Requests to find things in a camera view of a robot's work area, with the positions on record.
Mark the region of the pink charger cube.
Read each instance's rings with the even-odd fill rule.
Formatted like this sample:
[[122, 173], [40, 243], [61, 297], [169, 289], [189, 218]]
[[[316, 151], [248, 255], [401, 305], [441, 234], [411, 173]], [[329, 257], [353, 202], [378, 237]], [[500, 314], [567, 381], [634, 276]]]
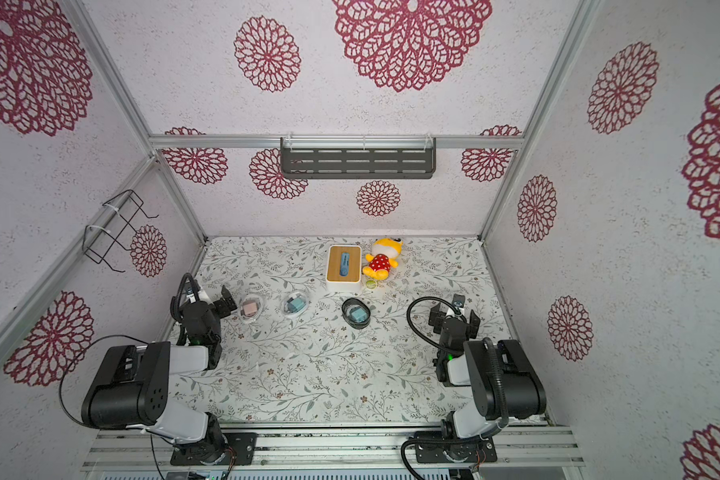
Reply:
[[246, 301], [242, 305], [242, 313], [247, 318], [256, 316], [258, 310], [259, 304], [255, 300]]

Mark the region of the clear oval zip pouch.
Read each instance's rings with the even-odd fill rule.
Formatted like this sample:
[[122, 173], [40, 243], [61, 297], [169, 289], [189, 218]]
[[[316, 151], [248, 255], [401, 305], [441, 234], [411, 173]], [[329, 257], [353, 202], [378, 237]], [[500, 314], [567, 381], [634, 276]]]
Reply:
[[255, 322], [262, 313], [263, 304], [263, 299], [259, 295], [253, 293], [246, 295], [239, 305], [239, 317], [242, 323]]

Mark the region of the teal charger cube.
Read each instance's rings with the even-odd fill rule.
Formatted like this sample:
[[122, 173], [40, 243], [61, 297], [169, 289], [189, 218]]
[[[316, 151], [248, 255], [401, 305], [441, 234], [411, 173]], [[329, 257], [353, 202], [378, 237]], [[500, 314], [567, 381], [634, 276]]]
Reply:
[[286, 302], [289, 313], [299, 313], [306, 308], [307, 302], [301, 297], [291, 297]]
[[368, 320], [368, 314], [361, 307], [353, 306], [349, 310], [348, 316], [353, 324], [363, 324]]

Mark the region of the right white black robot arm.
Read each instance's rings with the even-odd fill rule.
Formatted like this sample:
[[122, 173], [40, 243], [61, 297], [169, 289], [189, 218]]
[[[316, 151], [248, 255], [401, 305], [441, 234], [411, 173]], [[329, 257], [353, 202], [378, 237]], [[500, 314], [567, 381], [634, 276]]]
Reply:
[[455, 454], [464, 454], [477, 464], [493, 462], [493, 438], [512, 418], [545, 413], [544, 387], [520, 342], [479, 338], [481, 318], [465, 306], [464, 296], [456, 295], [451, 302], [435, 296], [416, 298], [406, 309], [406, 322], [417, 337], [438, 350], [438, 381], [471, 392], [469, 402], [441, 421], [440, 434], [418, 433], [403, 442], [400, 457], [413, 478], [422, 475], [407, 457], [410, 448], [424, 451], [419, 461], [451, 461]]

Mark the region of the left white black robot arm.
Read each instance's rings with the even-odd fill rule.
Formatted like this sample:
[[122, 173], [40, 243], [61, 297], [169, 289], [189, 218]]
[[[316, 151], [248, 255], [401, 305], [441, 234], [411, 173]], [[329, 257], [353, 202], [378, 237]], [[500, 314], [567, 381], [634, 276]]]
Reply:
[[221, 320], [237, 310], [227, 286], [213, 300], [190, 273], [171, 298], [170, 315], [179, 338], [146, 342], [130, 336], [127, 345], [105, 353], [83, 398], [81, 413], [59, 403], [75, 424], [94, 430], [138, 430], [171, 445], [173, 465], [233, 465], [238, 458], [216, 415], [171, 397], [170, 378], [215, 370], [221, 360]]

